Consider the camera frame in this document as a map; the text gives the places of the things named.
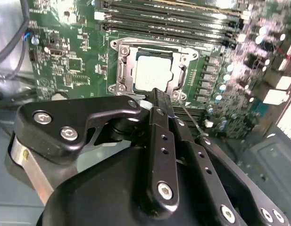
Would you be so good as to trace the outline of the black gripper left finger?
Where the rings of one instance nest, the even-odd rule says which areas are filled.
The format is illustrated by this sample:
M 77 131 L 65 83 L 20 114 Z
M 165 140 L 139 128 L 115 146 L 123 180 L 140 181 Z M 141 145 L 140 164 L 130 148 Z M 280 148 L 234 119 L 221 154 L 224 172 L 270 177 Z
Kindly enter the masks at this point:
M 8 154 L 46 203 L 77 175 L 79 155 L 130 141 L 145 150 L 142 205 L 151 214 L 171 214 L 179 205 L 173 115 L 169 95 L 157 88 L 141 101 L 112 96 L 28 103 L 16 113 Z

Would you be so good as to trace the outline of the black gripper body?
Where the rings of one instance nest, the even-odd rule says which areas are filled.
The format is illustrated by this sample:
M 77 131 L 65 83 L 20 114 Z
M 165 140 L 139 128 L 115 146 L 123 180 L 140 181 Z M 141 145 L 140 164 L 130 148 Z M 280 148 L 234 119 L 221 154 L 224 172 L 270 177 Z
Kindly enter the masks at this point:
M 146 151 L 129 147 L 60 184 L 40 226 L 215 226 L 216 214 L 191 170 L 177 164 L 179 206 L 169 218 L 149 217 L 140 205 Z

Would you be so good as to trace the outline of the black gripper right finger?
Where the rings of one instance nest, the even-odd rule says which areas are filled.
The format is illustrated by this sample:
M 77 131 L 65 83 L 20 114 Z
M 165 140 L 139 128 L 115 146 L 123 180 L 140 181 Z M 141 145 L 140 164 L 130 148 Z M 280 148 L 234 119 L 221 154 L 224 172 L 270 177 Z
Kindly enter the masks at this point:
M 175 116 L 168 94 L 167 115 L 188 172 L 196 176 L 192 188 L 200 192 L 196 208 L 204 226 L 287 226 L 289 220 L 271 199 L 205 136 L 193 138 Z

